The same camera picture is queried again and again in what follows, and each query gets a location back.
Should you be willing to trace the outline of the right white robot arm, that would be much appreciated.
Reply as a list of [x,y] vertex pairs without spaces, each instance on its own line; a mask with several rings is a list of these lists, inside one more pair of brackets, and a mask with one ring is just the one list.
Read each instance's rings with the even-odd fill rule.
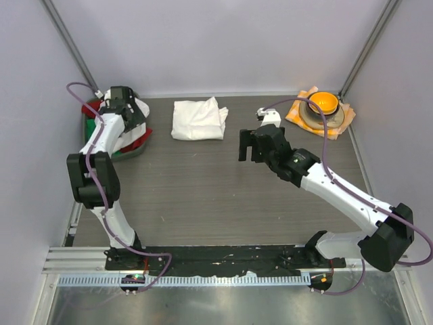
[[304,148],[292,148],[285,129],[265,125],[240,130],[239,160],[265,163],[278,178],[330,203],[360,228],[360,232],[319,232],[306,249],[309,265],[321,267],[333,258],[363,258],[376,269],[390,272],[414,240],[413,211],[400,203],[393,207],[325,172],[320,158]]

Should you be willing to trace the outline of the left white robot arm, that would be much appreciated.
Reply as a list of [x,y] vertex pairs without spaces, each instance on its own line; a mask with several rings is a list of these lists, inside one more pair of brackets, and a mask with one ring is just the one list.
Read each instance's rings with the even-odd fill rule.
[[95,115],[95,129],[80,152],[69,154],[66,159],[72,193],[75,201],[89,209],[103,225],[110,241],[107,258],[114,260],[115,254],[120,253],[121,263],[136,270],[150,254],[143,250],[120,206],[120,180],[112,154],[118,151],[116,144],[125,133],[140,131],[133,139],[145,134],[149,114],[141,109],[141,100],[127,86],[114,86],[104,93],[94,89],[102,100],[95,110],[71,90],[71,86],[79,84],[72,82],[66,88]]

